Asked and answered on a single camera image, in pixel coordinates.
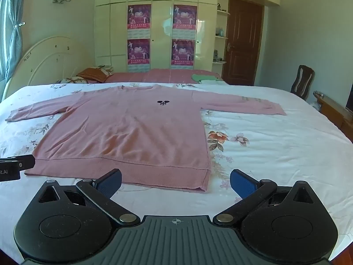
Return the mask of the pink knit sweater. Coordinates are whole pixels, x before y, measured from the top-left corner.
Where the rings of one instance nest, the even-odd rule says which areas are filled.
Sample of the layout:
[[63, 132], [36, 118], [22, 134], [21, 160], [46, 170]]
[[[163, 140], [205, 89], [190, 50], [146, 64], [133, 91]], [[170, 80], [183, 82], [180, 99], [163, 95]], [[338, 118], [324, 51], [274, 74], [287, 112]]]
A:
[[268, 100], [162, 85], [110, 87], [13, 110], [9, 122], [59, 114], [33, 151], [29, 175], [97, 179], [206, 191], [211, 161], [201, 110], [282, 115]]

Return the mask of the white brown patterned pillow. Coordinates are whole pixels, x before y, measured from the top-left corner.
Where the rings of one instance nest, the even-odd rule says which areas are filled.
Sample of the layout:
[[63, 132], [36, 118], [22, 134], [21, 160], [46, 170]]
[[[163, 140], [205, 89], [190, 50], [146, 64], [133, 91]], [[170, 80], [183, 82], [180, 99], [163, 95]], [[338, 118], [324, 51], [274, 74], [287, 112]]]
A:
[[88, 80], [79, 76], [60, 79], [56, 84], [88, 84]]

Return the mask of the cream round headboard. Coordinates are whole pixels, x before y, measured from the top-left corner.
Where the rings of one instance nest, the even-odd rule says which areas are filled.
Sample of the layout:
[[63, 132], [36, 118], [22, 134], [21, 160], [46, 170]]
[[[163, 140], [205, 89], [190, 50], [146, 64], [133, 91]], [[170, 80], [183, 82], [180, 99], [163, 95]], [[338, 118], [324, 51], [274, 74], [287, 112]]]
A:
[[13, 76], [6, 83], [2, 99], [30, 85], [54, 84], [94, 66], [82, 43], [65, 36], [45, 38], [20, 59]]

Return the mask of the orange brown pillow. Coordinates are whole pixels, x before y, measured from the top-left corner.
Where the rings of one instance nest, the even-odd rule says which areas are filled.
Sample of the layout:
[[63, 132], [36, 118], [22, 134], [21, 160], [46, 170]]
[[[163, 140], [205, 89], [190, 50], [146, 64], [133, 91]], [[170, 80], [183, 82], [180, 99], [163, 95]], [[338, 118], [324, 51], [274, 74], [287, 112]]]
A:
[[109, 75], [106, 74], [101, 68], [87, 68], [84, 71], [78, 73], [77, 76], [99, 83], [104, 83], [109, 77]]

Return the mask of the green folded cloth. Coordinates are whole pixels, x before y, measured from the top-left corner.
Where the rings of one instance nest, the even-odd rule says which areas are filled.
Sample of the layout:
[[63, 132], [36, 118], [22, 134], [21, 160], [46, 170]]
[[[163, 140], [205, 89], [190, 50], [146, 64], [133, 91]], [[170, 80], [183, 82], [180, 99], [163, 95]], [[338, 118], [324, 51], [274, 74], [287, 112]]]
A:
[[192, 75], [192, 80], [195, 81], [196, 83], [199, 83], [199, 84], [202, 84], [204, 81], [212, 81], [212, 82], [223, 81], [218, 76], [215, 76], [215, 75], [202, 75], [202, 74], [193, 74]]

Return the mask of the dark wooden chair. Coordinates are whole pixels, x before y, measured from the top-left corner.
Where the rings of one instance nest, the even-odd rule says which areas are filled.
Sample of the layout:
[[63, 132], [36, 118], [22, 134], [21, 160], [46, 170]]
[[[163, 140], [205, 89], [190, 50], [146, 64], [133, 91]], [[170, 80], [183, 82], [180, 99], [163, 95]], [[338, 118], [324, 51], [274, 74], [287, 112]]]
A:
[[291, 87], [291, 93], [306, 100], [309, 95], [310, 86], [314, 80], [315, 71], [306, 66], [300, 65], [298, 67], [296, 79]]

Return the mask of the black television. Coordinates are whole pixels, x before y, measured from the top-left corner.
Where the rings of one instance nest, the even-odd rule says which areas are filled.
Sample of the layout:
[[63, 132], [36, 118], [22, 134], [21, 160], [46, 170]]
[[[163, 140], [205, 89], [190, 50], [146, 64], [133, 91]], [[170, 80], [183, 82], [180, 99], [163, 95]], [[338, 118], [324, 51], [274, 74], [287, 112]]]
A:
[[349, 94], [349, 98], [348, 101], [346, 103], [346, 108], [348, 110], [350, 110], [350, 112], [353, 112], [353, 86], [351, 88], [350, 94]]

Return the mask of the pink checked bedspread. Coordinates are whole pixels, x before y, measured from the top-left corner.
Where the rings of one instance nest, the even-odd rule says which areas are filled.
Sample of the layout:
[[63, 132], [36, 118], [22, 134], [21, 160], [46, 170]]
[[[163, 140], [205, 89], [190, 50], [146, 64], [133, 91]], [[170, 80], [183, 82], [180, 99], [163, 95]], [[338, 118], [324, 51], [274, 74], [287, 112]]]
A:
[[221, 80], [216, 72], [194, 69], [152, 69], [148, 72], [117, 72], [110, 75], [105, 83], [173, 83], [196, 84], [201, 79], [193, 79], [193, 75], [206, 76], [212, 80]]

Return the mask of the lower left purple poster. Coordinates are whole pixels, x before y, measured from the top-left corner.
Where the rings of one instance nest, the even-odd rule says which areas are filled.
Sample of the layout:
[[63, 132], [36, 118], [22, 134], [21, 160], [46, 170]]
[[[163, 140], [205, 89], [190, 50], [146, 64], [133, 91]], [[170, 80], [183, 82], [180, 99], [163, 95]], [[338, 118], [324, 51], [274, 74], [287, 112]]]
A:
[[128, 65], [150, 64], [150, 39], [128, 40]]

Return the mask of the purple poster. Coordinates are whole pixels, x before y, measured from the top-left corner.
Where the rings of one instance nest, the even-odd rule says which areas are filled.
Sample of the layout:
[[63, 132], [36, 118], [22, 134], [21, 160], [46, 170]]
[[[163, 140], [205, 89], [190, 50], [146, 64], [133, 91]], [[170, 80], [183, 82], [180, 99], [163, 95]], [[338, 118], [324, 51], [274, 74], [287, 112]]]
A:
[[197, 6], [173, 5], [173, 28], [195, 30], [197, 22]]
[[128, 40], [128, 65], [150, 64], [150, 39]]
[[194, 40], [172, 40], [171, 68], [192, 68], [194, 66]]
[[151, 4], [128, 6], [128, 29], [149, 29]]

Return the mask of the lower right purple poster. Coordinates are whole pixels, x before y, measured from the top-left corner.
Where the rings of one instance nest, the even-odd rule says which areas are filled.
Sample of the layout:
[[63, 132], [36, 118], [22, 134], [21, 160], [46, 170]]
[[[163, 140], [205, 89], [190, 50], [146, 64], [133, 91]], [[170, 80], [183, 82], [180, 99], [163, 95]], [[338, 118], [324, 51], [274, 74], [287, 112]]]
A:
[[171, 68], [192, 68], [194, 66], [194, 40], [172, 40]]

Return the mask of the blue curtain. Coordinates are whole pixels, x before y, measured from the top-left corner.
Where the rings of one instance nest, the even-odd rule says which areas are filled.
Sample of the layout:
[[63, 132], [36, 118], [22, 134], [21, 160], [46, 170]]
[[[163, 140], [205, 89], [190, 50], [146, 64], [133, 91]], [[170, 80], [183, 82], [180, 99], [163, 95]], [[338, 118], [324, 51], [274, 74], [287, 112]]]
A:
[[1, 0], [1, 93], [22, 56], [24, 0]]

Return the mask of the upper left purple poster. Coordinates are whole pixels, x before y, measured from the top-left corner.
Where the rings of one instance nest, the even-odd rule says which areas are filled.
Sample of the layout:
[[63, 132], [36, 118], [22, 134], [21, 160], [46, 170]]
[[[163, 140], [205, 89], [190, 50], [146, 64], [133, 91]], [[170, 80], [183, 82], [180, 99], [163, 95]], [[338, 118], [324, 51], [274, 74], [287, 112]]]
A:
[[151, 4], [128, 6], [128, 29], [149, 29]]

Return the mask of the upper right purple poster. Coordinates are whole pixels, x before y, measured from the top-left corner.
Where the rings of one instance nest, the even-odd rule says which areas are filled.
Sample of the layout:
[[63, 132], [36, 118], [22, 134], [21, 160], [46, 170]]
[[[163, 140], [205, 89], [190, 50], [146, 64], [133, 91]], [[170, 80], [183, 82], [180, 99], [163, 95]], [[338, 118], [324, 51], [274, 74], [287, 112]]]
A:
[[173, 5], [173, 28], [195, 30], [197, 22], [197, 6]]

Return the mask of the cream wardrobe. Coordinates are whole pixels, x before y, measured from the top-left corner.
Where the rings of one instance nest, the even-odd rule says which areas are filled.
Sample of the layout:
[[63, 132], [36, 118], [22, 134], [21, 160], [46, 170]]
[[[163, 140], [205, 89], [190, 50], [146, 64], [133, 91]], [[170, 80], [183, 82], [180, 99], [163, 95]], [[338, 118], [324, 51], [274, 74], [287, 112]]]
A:
[[[281, 0], [246, 0], [277, 6]], [[128, 6], [151, 4], [149, 29], [128, 29]], [[173, 28], [173, 5], [197, 6], [195, 30]], [[194, 66], [221, 71], [225, 63], [229, 0], [95, 0], [94, 53], [98, 65], [116, 72], [146, 72], [171, 68], [172, 40], [194, 40]], [[128, 65], [128, 40], [150, 39], [150, 64]]]

